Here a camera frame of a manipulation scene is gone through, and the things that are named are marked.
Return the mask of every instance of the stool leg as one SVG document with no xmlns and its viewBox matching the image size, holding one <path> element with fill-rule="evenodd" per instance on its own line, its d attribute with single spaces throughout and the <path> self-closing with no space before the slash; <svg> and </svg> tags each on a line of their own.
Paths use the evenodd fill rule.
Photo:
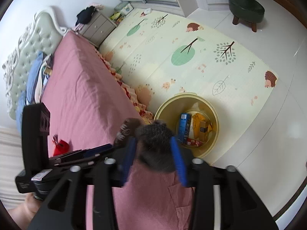
<svg viewBox="0 0 307 230">
<path fill-rule="evenodd" d="M 237 25 L 239 23 L 239 17 L 233 16 L 232 24 Z"/>
<path fill-rule="evenodd" d="M 257 32 L 257 23 L 252 23 L 251 24 L 251 30 L 253 31 L 253 32 Z"/>
</svg>

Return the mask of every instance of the bed headboard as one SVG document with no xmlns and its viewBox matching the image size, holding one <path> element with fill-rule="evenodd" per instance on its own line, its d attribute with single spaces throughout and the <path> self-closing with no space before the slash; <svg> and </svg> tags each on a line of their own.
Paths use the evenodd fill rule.
<svg viewBox="0 0 307 230">
<path fill-rule="evenodd" d="M 18 98 L 21 92 L 26 90 L 32 61 L 36 59 L 39 51 L 47 55 L 54 53 L 67 31 L 66 27 L 58 25 L 51 7 L 37 12 L 33 22 L 19 38 L 16 49 L 2 65 L 5 70 L 8 113 L 12 119 L 16 119 Z"/>
</svg>

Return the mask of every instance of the stool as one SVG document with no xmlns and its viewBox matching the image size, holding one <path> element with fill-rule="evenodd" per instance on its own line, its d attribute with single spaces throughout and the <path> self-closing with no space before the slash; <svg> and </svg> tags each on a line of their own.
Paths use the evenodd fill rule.
<svg viewBox="0 0 307 230">
<path fill-rule="evenodd" d="M 233 13 L 232 24 L 237 25 L 239 19 L 251 23 L 251 30 L 257 32 L 257 23 L 264 17 L 264 8 L 256 0 L 229 0 L 229 9 Z"/>
</svg>

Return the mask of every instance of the brown box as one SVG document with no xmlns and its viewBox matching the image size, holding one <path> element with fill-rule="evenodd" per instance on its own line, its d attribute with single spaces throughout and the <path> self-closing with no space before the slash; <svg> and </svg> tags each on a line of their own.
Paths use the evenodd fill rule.
<svg viewBox="0 0 307 230">
<path fill-rule="evenodd" d="M 209 126 L 209 120 L 201 121 L 200 123 L 200 129 L 199 129 L 199 141 L 202 141 L 203 143 L 208 141 L 208 126 Z"/>
</svg>

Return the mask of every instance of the nightstand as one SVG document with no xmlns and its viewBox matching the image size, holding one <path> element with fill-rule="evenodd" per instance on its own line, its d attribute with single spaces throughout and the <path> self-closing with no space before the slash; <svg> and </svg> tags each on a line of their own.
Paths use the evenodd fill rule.
<svg viewBox="0 0 307 230">
<path fill-rule="evenodd" d="M 96 10 L 91 21 L 84 25 L 83 28 L 78 31 L 78 34 L 89 40 L 94 46 L 99 47 L 115 28 L 116 25 L 107 18 L 101 10 Z"/>
</svg>

